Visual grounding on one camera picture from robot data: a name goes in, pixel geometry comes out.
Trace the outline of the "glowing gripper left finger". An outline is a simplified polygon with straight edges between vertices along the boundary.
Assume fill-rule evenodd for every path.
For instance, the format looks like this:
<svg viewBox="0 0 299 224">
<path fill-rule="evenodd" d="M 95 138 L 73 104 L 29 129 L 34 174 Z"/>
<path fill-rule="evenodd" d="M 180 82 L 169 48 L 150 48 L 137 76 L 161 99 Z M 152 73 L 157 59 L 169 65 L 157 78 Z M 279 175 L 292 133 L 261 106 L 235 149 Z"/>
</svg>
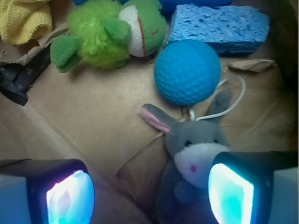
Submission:
<svg viewBox="0 0 299 224">
<path fill-rule="evenodd" d="M 89 224 L 93 181 L 79 159 L 1 160 L 2 224 Z"/>
</svg>

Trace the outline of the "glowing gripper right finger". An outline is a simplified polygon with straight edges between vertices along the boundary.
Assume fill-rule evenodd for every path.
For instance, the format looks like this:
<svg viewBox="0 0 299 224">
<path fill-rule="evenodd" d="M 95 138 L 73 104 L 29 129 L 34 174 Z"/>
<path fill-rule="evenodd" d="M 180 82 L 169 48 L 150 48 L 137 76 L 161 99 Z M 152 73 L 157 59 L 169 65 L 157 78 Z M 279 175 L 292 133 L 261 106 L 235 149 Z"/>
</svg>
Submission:
<svg viewBox="0 0 299 224">
<path fill-rule="evenodd" d="M 223 152 L 210 169 L 208 195 L 219 224 L 297 224 L 297 151 Z"/>
</svg>

